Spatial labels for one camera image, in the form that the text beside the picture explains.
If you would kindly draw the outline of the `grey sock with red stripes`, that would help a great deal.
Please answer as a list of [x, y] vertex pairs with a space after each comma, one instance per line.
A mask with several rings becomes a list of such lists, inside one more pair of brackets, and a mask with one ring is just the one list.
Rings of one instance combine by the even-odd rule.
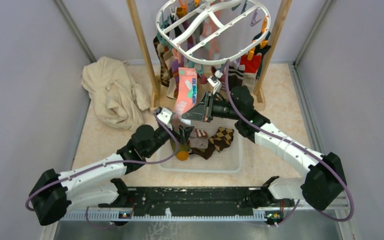
[[197, 149], [207, 149], [209, 144], [209, 134], [201, 129], [195, 128], [189, 136], [189, 146]]

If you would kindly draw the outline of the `green striped sock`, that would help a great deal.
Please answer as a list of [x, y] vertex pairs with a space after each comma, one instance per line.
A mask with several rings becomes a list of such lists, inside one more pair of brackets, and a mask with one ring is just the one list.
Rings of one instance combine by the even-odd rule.
[[190, 155], [190, 145], [189, 143], [181, 143], [179, 142], [176, 147], [176, 143], [173, 140], [170, 140], [170, 146], [175, 152], [175, 156], [179, 161], [185, 161], [189, 158]]

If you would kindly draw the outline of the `wooden hanger rack frame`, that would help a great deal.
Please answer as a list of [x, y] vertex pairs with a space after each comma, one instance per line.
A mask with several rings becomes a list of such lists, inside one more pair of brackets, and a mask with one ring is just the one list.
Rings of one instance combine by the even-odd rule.
[[[137, 36], [138, 44], [140, 46], [141, 53], [144, 59], [144, 64], [147, 69], [149, 81], [152, 86], [152, 92], [150, 95], [150, 109], [155, 110], [157, 107], [172, 108], [175, 106], [175, 101], [173, 99], [162, 97], [162, 94], [165, 94], [167, 91], [165, 89], [161, 89], [161, 83], [159, 82], [160, 76], [155, 74], [154, 67], [151, 62], [149, 49], [145, 39], [145, 34], [143, 31], [141, 19], [139, 17], [137, 4], [134, 0], [128, 0], [126, 3], [130, 13], [131, 21]], [[273, 28], [271, 29], [271, 35], [268, 40], [268, 44], [271, 45], [271, 49], [262, 58], [262, 63], [261, 63], [262, 72], [258, 80], [256, 81], [255, 88], [251, 94], [252, 97], [254, 98], [254, 106], [258, 111], [263, 111], [266, 108], [266, 99], [263, 92], [262, 84], [266, 77], [269, 64], [272, 60], [273, 53], [275, 51], [276, 45], [281, 35], [291, 4], [292, 4], [291, 0], [282, 0], [280, 2], [280, 5], [274, 20], [274, 25], [273, 25]]]

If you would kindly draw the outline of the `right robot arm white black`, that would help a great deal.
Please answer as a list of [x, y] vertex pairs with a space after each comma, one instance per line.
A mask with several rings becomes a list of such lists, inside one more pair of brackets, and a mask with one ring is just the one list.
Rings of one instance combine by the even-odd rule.
[[304, 200], [318, 211], [324, 211], [341, 193], [345, 193], [349, 210], [354, 200], [347, 187], [342, 161], [333, 152], [312, 150], [279, 130], [254, 108], [254, 98], [245, 86], [235, 86], [223, 99], [207, 92], [200, 102], [184, 112], [185, 120], [210, 122], [214, 117], [235, 120], [238, 133], [256, 145], [265, 147], [290, 164], [300, 176], [276, 178], [262, 191], [267, 206], [281, 199]]

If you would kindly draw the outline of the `brown yellow argyle sock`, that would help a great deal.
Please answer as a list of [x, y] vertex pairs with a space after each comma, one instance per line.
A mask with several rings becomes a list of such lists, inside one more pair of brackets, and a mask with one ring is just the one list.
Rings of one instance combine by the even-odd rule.
[[209, 142], [214, 145], [220, 153], [229, 148], [234, 140], [235, 130], [232, 128], [219, 127], [214, 135], [209, 138]]

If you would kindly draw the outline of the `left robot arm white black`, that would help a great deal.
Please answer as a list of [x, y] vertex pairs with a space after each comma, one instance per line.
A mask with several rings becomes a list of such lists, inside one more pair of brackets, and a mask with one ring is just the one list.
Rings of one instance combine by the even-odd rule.
[[40, 225], [47, 226], [74, 210], [130, 206], [130, 191], [121, 177], [146, 165], [146, 159], [167, 141], [174, 141], [179, 148], [193, 130], [192, 126], [165, 130], [161, 125], [154, 129], [144, 124], [125, 146], [101, 161], [60, 173], [53, 168], [43, 172], [29, 194], [26, 207], [35, 212]]

